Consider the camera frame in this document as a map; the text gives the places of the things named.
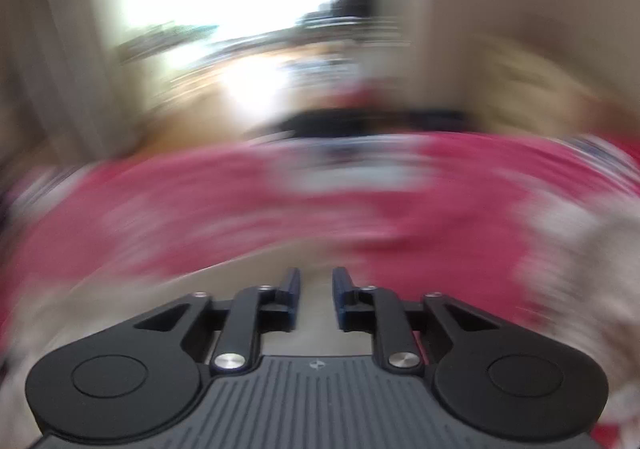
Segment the white sweatshirt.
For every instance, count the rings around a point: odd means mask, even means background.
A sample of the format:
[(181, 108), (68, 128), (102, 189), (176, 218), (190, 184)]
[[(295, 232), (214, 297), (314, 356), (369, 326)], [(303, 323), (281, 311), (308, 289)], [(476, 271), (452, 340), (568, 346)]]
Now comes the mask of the white sweatshirt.
[(162, 281), (151, 276), (93, 275), (75, 283), (32, 283), (18, 293), (9, 319), (10, 354), (17, 360), (47, 354), (85, 335), (144, 313), (186, 294), (231, 299), (255, 285), (277, 285), (297, 268), (302, 294), (296, 330), (271, 333), (269, 355), (365, 355), (370, 337), (337, 329), (331, 273), (345, 262), (326, 240), (304, 239), (272, 245)]

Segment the pink floral blanket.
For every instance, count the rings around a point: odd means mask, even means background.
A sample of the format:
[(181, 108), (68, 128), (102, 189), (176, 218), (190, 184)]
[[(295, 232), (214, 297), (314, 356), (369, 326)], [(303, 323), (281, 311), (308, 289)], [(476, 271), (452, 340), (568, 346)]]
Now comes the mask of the pink floral blanket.
[(515, 316), (520, 205), (638, 191), (638, 144), (598, 136), (294, 139), (38, 170), (9, 194), (20, 232), (1, 313), (37, 287), (168, 280), (326, 240), (403, 295), (432, 283)]

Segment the beige knitted sweater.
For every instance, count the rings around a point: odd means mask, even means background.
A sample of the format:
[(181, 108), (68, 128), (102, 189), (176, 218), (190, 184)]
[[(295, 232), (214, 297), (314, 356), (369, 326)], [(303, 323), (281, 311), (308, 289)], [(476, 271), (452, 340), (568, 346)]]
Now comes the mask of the beige knitted sweater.
[(610, 402), (639, 404), (639, 200), (544, 195), (521, 213), (521, 270), (539, 330), (604, 370)]

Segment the cream nightstand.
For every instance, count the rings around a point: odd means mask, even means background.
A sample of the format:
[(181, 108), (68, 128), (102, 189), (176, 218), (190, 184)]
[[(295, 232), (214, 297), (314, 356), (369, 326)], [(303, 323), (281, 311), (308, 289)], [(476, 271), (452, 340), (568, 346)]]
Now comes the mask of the cream nightstand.
[(601, 94), (585, 76), (522, 42), (476, 41), (469, 113), (483, 132), (565, 136), (585, 131)]

